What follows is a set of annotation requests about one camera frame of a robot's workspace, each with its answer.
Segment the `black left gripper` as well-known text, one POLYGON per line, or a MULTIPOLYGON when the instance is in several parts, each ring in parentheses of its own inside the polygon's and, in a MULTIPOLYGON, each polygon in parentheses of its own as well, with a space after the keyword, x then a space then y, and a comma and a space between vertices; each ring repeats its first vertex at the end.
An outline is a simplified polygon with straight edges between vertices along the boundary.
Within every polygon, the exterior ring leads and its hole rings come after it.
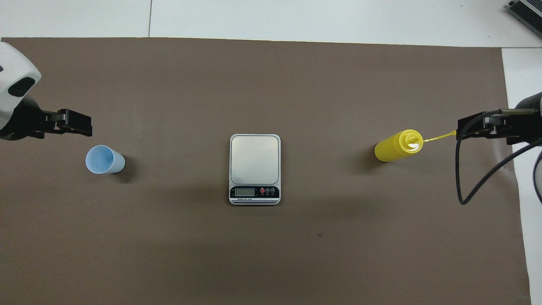
MULTIPOLYGON (((17 141, 25 137, 44 139, 45 133, 57 133, 55 123, 48 121, 53 114, 54 112, 42 110, 35 99, 26 96, 15 107, 12 117, 1 129, 0 139, 8 141, 17 141)), ((60 109, 57 114, 60 116, 57 120, 57 128, 60 131, 87 137, 93 135, 90 116, 69 109, 60 109)))

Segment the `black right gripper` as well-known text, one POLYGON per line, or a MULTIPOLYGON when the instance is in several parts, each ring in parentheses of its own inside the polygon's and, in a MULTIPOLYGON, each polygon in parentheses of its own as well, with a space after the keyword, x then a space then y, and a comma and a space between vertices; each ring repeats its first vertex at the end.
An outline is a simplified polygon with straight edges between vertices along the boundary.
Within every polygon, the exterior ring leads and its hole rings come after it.
POLYGON ((526 142, 533 144, 542 137, 540 112, 503 112, 496 118, 499 124, 486 123, 495 111, 483 111, 457 121, 457 140, 470 138, 506 138, 508 145, 526 142))

